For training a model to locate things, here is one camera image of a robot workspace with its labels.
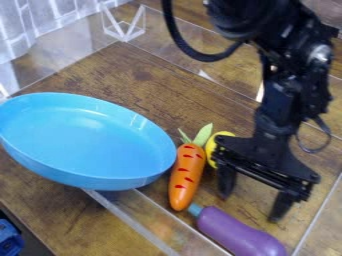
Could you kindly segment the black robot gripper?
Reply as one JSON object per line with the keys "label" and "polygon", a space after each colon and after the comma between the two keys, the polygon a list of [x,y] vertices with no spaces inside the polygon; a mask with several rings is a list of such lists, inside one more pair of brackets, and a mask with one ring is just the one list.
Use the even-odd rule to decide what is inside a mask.
{"label": "black robot gripper", "polygon": [[250,138],[219,135],[211,159],[217,163],[218,192],[226,200],[241,173],[281,192],[277,195],[269,221],[277,223],[294,202],[307,200],[321,176],[295,158],[289,140],[298,131],[298,122],[278,126],[261,110],[255,112],[255,129]]}

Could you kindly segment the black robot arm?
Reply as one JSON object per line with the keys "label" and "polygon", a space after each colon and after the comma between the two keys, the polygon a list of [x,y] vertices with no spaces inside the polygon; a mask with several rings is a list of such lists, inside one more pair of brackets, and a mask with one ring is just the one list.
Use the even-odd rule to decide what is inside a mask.
{"label": "black robot arm", "polygon": [[258,49],[265,88],[253,136],[215,137],[211,159],[219,192],[230,196],[238,174],[278,189],[269,215],[277,222],[321,182],[319,174],[293,155],[289,141],[307,120],[330,131],[321,115],[333,100],[331,34],[299,0],[208,0],[207,11],[222,36]]}

